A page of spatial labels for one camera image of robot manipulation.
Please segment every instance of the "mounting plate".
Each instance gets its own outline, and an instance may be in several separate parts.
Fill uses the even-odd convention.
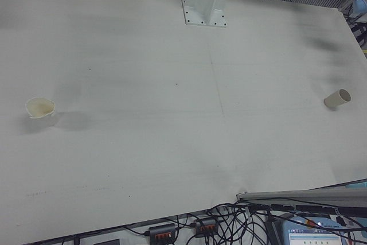
[[[186,0],[181,1],[186,24],[226,28],[227,22],[223,10],[214,10],[210,22],[205,22],[204,15],[196,11],[194,7],[186,6]]]

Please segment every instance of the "extension socket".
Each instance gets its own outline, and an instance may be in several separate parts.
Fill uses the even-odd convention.
[[[218,221],[214,218],[203,218],[194,221],[196,230],[195,237],[203,238],[204,236],[212,236],[218,233]]]
[[[150,245],[168,245],[176,240],[175,224],[167,224],[149,228]]]

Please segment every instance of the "tipped over cup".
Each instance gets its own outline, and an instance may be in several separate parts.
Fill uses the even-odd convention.
[[[329,108],[340,106],[341,104],[350,102],[352,97],[347,90],[339,89],[323,100],[324,104]]]
[[[56,123],[55,103],[45,98],[29,99],[25,107],[29,114],[29,118],[38,122],[44,122],[48,126],[53,126]]]

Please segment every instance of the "white tabletop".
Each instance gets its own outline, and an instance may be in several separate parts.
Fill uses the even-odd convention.
[[[222,29],[181,0],[0,5],[1,244],[367,178],[366,60],[336,9],[227,0]]]

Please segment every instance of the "monitor screen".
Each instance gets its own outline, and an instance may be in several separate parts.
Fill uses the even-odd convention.
[[[289,233],[290,245],[342,245],[340,236],[331,233]]]

